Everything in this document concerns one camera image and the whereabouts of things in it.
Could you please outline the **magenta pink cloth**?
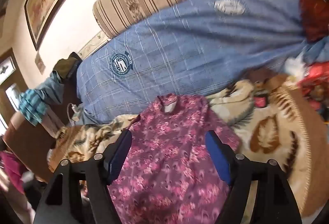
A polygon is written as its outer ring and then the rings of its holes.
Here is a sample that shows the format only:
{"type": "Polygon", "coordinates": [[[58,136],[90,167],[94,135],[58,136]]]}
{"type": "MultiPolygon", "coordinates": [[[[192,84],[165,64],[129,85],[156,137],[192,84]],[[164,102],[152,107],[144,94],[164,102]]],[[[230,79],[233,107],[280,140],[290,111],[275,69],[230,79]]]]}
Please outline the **magenta pink cloth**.
{"type": "Polygon", "coordinates": [[[25,165],[12,152],[1,151],[1,160],[10,182],[20,193],[24,194],[21,178],[27,171],[25,165]]]}

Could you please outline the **blue plaid quilt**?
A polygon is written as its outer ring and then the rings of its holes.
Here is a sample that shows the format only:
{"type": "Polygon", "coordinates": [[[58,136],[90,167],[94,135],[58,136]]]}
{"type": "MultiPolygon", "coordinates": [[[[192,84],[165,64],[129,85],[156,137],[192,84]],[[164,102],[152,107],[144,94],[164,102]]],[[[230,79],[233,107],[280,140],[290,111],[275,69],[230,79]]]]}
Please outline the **blue plaid quilt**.
{"type": "Polygon", "coordinates": [[[186,0],[132,25],[77,70],[83,124],[139,114],[156,97],[210,95],[244,71],[281,70],[303,55],[328,60],[328,38],[311,43],[299,0],[186,0]]]}

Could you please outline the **red labelled canister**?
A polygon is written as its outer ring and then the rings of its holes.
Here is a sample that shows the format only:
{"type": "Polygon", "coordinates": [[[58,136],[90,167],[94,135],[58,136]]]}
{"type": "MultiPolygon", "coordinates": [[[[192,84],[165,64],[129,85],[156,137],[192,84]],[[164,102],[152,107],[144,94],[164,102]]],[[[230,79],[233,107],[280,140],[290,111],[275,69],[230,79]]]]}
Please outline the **red labelled canister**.
{"type": "Polygon", "coordinates": [[[268,106],[268,97],[266,95],[254,96],[254,105],[257,108],[266,108],[268,106]]]}

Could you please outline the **purple floral garment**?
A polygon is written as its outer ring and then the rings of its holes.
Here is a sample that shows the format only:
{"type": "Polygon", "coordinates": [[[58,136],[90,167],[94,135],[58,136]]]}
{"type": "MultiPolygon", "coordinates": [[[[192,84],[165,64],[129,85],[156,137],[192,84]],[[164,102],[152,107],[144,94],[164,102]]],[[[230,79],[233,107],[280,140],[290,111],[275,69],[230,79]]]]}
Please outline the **purple floral garment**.
{"type": "Polygon", "coordinates": [[[158,97],[130,126],[132,146],[109,193],[123,223],[214,223],[229,187],[206,149],[215,131],[232,149],[238,136],[201,95],[158,97]]]}

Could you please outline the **brown wooden bedside furniture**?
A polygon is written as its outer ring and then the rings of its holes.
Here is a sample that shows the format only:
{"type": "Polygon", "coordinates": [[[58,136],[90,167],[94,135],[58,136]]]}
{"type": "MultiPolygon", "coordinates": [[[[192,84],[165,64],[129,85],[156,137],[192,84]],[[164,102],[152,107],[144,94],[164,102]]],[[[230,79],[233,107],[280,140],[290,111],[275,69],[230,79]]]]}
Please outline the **brown wooden bedside furniture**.
{"type": "MultiPolygon", "coordinates": [[[[76,94],[75,82],[65,84],[63,103],[51,106],[55,116],[60,120],[60,127],[69,124],[66,110],[70,103],[81,103],[76,94]]],[[[41,181],[48,182],[51,179],[52,172],[46,157],[55,139],[41,124],[33,126],[20,112],[16,112],[9,122],[3,140],[16,157],[41,181]]]]}

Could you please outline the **beige leaf-pattern fleece blanket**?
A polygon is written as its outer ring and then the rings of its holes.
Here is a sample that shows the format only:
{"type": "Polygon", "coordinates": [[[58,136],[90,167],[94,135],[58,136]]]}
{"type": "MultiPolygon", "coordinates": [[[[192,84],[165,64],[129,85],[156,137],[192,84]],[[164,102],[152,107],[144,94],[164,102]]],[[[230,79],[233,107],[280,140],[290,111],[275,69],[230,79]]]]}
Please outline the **beige leaf-pattern fleece blanket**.
{"type": "MultiPolygon", "coordinates": [[[[313,217],[328,200],[327,129],[290,78],[277,75],[265,84],[241,80],[205,98],[238,136],[239,147],[233,150],[253,161],[276,160],[302,217],[313,217]],[[268,97],[266,108],[255,107],[253,97],[259,95],[268,97]]],[[[122,114],[103,125],[60,129],[48,160],[50,170],[65,158],[75,163],[102,153],[123,130],[130,130],[139,114],[122,114]]]]}

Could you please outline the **teal plaid hanging cloth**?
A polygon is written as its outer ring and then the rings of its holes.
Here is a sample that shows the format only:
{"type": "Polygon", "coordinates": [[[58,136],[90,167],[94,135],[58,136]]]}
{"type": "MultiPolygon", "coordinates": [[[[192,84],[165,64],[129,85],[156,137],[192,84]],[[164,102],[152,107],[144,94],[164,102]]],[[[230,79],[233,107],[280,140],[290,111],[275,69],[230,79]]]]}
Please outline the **teal plaid hanging cloth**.
{"type": "Polygon", "coordinates": [[[59,73],[53,70],[50,76],[34,89],[19,95],[18,110],[33,126],[42,122],[50,105],[63,102],[64,84],[59,73]]]}

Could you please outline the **red plastic bag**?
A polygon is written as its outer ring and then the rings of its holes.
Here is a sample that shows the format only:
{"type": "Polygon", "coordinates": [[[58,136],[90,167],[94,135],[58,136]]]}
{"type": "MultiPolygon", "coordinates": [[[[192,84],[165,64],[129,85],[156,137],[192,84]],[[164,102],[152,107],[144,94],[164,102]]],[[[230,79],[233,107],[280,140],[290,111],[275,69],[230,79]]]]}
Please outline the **red plastic bag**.
{"type": "Polygon", "coordinates": [[[311,107],[323,113],[328,108],[328,61],[310,65],[299,86],[311,107]]]}

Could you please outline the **dark red cloth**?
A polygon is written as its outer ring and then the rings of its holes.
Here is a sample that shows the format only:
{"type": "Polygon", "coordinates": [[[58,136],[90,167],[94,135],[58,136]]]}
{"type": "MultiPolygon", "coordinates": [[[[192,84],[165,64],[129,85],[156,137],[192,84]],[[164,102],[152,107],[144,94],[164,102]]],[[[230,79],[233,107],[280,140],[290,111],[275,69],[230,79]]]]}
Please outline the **dark red cloth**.
{"type": "Polygon", "coordinates": [[[299,0],[302,25],[309,42],[328,36],[328,1],[299,0]]]}

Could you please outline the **olive green cloth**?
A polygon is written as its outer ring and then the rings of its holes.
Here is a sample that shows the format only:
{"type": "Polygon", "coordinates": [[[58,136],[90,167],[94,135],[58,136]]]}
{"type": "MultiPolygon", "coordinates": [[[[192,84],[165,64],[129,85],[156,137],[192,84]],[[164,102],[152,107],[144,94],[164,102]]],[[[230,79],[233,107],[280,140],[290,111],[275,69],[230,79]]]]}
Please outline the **olive green cloth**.
{"type": "Polygon", "coordinates": [[[67,59],[60,59],[53,70],[58,73],[61,79],[70,78],[80,64],[80,60],[75,57],[69,57],[67,59]]]}

